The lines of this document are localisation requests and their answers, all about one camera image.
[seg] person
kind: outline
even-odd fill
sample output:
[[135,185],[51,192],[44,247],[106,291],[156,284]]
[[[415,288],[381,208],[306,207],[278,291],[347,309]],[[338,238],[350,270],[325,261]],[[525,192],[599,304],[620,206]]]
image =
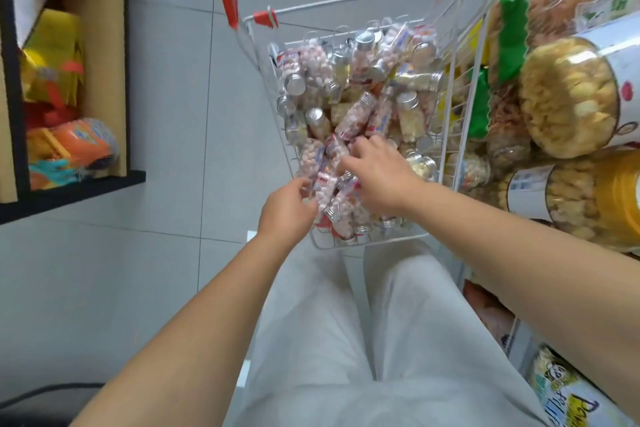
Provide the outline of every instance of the person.
[[[419,223],[640,420],[636,261],[425,183],[379,137],[358,138],[354,154],[339,171],[358,177],[368,209]],[[370,368],[344,268],[326,257],[304,264],[303,252],[280,269],[313,226],[317,203],[301,194],[309,184],[294,179],[268,197],[257,235],[73,426],[222,425],[263,304],[238,425],[546,424],[533,390],[419,241],[365,252]]]

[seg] tile floor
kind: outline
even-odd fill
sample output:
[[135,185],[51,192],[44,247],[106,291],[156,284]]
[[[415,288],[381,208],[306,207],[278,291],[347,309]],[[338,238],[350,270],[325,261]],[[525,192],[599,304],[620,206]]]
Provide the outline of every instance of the tile floor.
[[[240,1],[249,13],[313,0]],[[281,34],[430,1],[303,12],[282,18]],[[132,165],[147,183],[0,229],[0,398],[116,374],[235,255],[290,178],[262,81],[220,0],[131,0],[130,24]],[[349,255],[355,280],[362,250]]]

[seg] white label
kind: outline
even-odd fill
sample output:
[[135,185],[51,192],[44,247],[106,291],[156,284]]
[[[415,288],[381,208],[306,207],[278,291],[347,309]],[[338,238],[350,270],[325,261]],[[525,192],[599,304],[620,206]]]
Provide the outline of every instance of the white label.
[[585,31],[640,10],[640,0],[594,0],[578,4],[575,27]]
[[510,213],[532,220],[551,221],[547,209],[547,181],[553,165],[532,167],[516,172],[507,190],[507,207]]
[[640,12],[581,32],[576,37],[594,43],[616,78],[620,115],[606,147],[640,142]]

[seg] trousers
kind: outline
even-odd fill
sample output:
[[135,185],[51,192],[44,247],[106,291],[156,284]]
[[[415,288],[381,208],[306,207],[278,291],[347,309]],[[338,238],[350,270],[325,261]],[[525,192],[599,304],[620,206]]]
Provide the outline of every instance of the trousers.
[[373,368],[341,256],[289,257],[262,311],[236,425],[546,425],[426,244],[369,246],[364,271]]

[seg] hand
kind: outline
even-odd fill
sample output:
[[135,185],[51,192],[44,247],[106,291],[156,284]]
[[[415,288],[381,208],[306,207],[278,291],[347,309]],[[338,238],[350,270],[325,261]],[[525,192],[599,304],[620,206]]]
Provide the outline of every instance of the hand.
[[349,171],[358,177],[365,207],[382,215],[406,216],[412,196],[424,182],[404,157],[377,135],[369,140],[358,137],[353,153],[360,158],[342,157],[339,172]]
[[297,178],[289,184],[272,192],[262,207],[258,234],[272,237],[278,243],[292,249],[314,225],[318,213],[318,203],[311,199],[303,202],[312,182],[305,178]]

